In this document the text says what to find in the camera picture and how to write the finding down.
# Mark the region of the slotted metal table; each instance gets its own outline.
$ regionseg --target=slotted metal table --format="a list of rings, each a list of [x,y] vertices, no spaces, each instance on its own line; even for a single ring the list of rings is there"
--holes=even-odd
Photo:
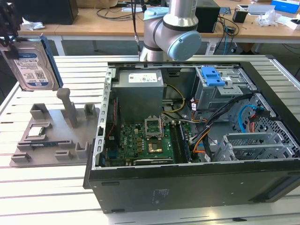
[[[136,56],[55,57],[64,87],[77,108],[100,104],[107,63],[137,61]],[[265,56],[194,56],[191,61],[250,61],[300,120],[300,84],[274,59]],[[92,190],[82,187],[85,166],[11,168],[9,162],[34,103],[62,109],[55,91],[22,92],[18,84],[0,106],[0,224],[236,224],[294,225],[300,221],[300,187],[275,203],[104,214]]]

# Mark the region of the blue box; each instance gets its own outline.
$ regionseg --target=blue box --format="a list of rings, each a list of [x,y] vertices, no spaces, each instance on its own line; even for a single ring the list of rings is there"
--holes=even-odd
[[[287,13],[296,13],[299,8],[299,2],[295,0],[273,0],[271,5],[275,6],[275,10]]]

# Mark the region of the floor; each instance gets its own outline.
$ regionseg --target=floor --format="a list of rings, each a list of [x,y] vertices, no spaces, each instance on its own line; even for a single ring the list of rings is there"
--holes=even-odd
[[[50,42],[54,55],[58,55],[54,42]],[[98,51],[93,50],[92,41],[63,41],[64,49],[67,55],[137,55],[135,41],[97,41]],[[197,54],[205,54],[207,43],[202,43]],[[300,45],[283,46],[281,44],[263,44],[260,54],[270,54],[294,75],[300,67]],[[216,54],[223,54],[223,50],[217,50]],[[0,56],[0,103],[5,99],[7,94],[14,86],[16,79],[12,74],[6,62]]]

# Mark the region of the table leg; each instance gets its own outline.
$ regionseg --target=table leg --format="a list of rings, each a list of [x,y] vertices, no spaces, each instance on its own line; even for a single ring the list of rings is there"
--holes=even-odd
[[[55,43],[58,55],[59,56],[65,56],[66,54],[65,54],[64,47],[62,46],[62,42],[61,42],[62,38],[61,38],[61,36],[53,36],[51,39]]]
[[[217,39],[210,39],[210,41],[207,44],[205,55],[213,55],[215,52],[217,43],[218,43]]]
[[[97,52],[98,51],[97,41],[92,41],[92,42],[93,42],[94,51]]]
[[[255,53],[259,53],[260,52],[262,45],[263,45],[262,43],[257,44],[257,46],[256,46],[256,48],[254,50]]]

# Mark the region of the white box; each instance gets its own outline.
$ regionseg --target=white box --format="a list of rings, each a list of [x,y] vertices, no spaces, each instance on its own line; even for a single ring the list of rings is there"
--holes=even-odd
[[[292,19],[286,23],[286,26],[292,28],[293,30],[300,30],[300,19]]]

